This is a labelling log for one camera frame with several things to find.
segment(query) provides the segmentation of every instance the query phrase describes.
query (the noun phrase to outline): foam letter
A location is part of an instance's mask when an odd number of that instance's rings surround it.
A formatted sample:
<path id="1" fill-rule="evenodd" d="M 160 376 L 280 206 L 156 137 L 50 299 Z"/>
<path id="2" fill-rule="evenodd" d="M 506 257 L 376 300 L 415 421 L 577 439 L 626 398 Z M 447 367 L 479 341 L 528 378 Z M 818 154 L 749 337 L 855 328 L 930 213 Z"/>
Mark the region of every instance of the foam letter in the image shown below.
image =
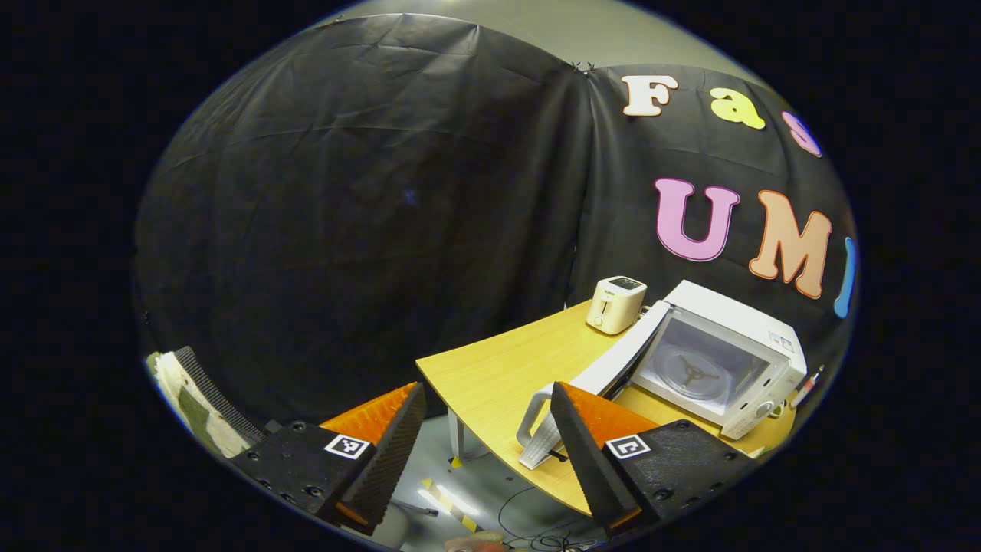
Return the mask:
<path id="1" fill-rule="evenodd" d="M 803 265 L 803 273 L 796 282 L 798 291 L 811 299 L 821 297 L 831 221 L 819 211 L 812 211 L 803 232 L 798 234 L 797 219 L 785 195 L 763 190 L 759 193 L 759 202 L 766 207 L 766 229 L 759 255 L 749 262 L 749 272 L 767 280 L 776 278 L 779 249 L 784 283 L 789 284 Z"/>
<path id="2" fill-rule="evenodd" d="M 814 138 L 811 138 L 810 134 L 807 133 L 807 129 L 803 126 L 800 119 L 784 111 L 784 122 L 791 128 L 791 136 L 794 137 L 794 140 L 800 147 L 810 151 L 817 157 L 821 156 L 821 148 L 817 146 Z"/>
<path id="3" fill-rule="evenodd" d="M 708 236 L 701 242 L 685 236 L 685 205 L 695 187 L 683 180 L 658 179 L 654 187 L 661 194 L 657 205 L 657 238 L 672 253 L 688 260 L 706 261 L 719 256 L 729 237 L 729 219 L 739 195 L 732 190 L 711 186 L 705 196 L 712 202 Z"/>
<path id="4" fill-rule="evenodd" d="M 654 105 L 657 100 L 661 105 L 667 105 L 670 96 L 668 88 L 677 88 L 678 82 L 668 76 L 634 76 L 620 79 L 627 84 L 627 107 L 623 108 L 624 115 L 656 117 L 661 114 L 661 108 Z"/>
<path id="5" fill-rule="evenodd" d="M 760 130 L 766 123 L 756 113 L 756 106 L 744 95 L 729 88 L 713 88 L 709 94 L 718 98 L 712 102 L 712 112 L 724 121 L 743 123 L 751 129 Z"/>
<path id="6" fill-rule="evenodd" d="M 852 238 L 845 238 L 845 253 L 848 255 L 848 260 L 845 263 L 845 281 L 842 282 L 842 292 L 835 299 L 835 314 L 839 318 L 845 318 L 849 315 L 849 303 L 852 301 L 852 287 L 855 283 L 855 257 L 857 255 Z"/>

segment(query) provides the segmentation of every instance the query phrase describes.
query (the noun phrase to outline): pink letter u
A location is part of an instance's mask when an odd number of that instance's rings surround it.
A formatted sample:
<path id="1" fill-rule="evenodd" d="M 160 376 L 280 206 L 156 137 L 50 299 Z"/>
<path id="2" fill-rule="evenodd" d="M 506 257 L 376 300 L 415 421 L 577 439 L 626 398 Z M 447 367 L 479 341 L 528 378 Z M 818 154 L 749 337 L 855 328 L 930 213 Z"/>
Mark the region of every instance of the pink letter u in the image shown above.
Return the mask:
<path id="1" fill-rule="evenodd" d="M 710 186 L 705 196 L 712 202 L 712 215 L 708 222 L 708 236 L 701 242 L 685 236 L 685 205 L 695 187 L 683 181 L 662 178 L 654 182 L 661 194 L 657 206 L 657 238 L 674 254 L 688 260 L 707 261 L 719 256 L 729 237 L 729 219 L 733 206 L 739 203 L 739 195 L 732 190 Z"/>

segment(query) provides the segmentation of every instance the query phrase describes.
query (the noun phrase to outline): microwave knob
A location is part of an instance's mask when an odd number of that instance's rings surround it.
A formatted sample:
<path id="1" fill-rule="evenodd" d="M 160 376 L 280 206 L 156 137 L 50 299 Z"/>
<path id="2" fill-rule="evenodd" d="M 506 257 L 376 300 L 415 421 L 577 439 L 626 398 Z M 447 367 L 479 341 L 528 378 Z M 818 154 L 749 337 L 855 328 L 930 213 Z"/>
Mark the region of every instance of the microwave knob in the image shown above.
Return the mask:
<path id="1" fill-rule="evenodd" d="M 758 409 L 756 409 L 756 417 L 770 414 L 771 410 L 773 410 L 773 401 L 767 401 L 762 405 L 760 405 Z"/>

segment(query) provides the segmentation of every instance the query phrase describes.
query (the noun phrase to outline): wooden table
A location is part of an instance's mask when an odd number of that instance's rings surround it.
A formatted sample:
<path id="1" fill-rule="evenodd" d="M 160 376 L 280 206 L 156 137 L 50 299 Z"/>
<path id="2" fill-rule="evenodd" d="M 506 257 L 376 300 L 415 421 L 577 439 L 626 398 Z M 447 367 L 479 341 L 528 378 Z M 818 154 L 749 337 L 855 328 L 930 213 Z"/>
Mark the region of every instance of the wooden table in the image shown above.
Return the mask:
<path id="1" fill-rule="evenodd" d="M 590 302 L 577 304 L 510 332 L 416 360 L 446 405 L 495 456 L 545 494 L 586 515 L 590 508 L 572 463 L 550 458 L 537 469 L 525 468 L 518 463 L 524 449 L 515 434 L 536 391 L 554 381 L 571 381 L 626 333 L 608 336 L 593 329 L 586 323 L 589 308 Z M 683 418 L 716 436 L 721 430 L 636 385 L 628 386 L 616 403 L 659 424 Z M 547 412 L 546 403 L 535 428 Z M 784 408 L 779 418 L 765 418 L 737 441 L 719 438 L 749 454 L 764 446 L 775 448 L 793 423 L 794 411 Z"/>

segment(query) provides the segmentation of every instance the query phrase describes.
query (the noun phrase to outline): microwave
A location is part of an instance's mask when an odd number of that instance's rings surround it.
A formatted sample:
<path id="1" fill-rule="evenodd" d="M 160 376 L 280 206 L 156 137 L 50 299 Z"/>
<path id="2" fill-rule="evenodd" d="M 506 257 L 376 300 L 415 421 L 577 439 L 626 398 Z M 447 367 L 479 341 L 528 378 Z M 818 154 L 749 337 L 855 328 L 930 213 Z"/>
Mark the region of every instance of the microwave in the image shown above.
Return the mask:
<path id="1" fill-rule="evenodd" d="M 739 439 L 807 374 L 794 328 L 682 281 L 644 317 L 653 328 L 630 380 Z"/>

